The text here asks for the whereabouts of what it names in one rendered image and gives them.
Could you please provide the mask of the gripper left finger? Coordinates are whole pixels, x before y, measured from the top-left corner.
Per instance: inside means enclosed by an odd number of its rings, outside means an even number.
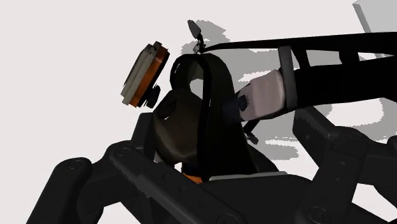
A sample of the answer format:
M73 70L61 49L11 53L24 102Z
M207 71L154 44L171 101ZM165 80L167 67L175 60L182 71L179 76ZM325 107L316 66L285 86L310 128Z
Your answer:
M121 202L141 224L246 224L230 204L155 163L151 113L139 116L132 139L109 146L95 163L69 158L55 166L26 224L98 224Z

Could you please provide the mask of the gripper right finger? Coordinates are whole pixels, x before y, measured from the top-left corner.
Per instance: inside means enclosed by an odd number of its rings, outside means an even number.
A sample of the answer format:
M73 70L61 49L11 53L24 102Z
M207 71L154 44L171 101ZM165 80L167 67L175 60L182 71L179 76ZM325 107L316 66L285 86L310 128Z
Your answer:
M384 221L352 204L363 183L397 208L397 135L386 143L373 141L332 124L312 106L295 111L293 133L318 166L293 224L397 224L397 218Z

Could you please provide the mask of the grey block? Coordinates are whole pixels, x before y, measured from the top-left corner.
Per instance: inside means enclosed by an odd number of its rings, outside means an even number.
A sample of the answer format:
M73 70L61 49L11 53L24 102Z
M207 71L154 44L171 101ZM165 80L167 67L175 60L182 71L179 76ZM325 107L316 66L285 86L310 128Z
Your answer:
M397 32L397 0L357 0L352 6L365 32Z

